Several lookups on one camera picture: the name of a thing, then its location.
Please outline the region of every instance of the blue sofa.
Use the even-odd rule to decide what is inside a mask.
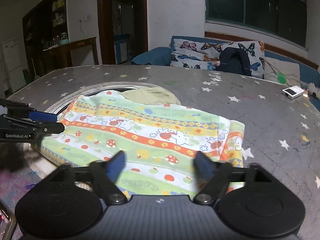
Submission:
[[[224,41],[221,40],[214,40],[210,38],[199,38],[199,37],[188,37],[188,36],[172,36],[171,44],[173,39],[185,39],[188,41],[195,41],[195,42],[215,42],[215,43],[223,43]],[[320,87],[320,73],[301,62],[298,62],[294,59],[289,57],[285,57],[279,55],[274,52],[265,51],[266,57],[276,58],[283,61],[298,63],[300,66],[300,82],[301,86],[309,83],[314,83],[316,87]],[[169,66],[171,61],[171,46],[168,47],[158,47],[147,51],[143,54],[136,56],[132,60],[133,65],[158,65],[158,66]],[[310,97],[310,102],[320,111],[320,101],[315,98]]]

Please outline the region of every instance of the smartphone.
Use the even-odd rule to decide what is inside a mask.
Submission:
[[[0,240],[10,240],[16,227],[13,212],[0,198]]]

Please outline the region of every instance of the wooden door frame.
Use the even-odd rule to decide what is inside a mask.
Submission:
[[[143,50],[148,51],[147,0],[143,1]],[[113,44],[112,0],[97,0],[100,51],[103,65],[116,64]]]

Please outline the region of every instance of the green towel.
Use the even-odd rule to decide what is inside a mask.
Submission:
[[[144,105],[181,105],[174,94],[160,87],[129,90],[121,94],[132,102]]]

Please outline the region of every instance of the window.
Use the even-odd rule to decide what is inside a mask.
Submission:
[[[231,22],[243,22],[244,0],[209,0],[209,17]]]
[[[206,0],[206,20],[256,28],[305,46],[305,0]]]

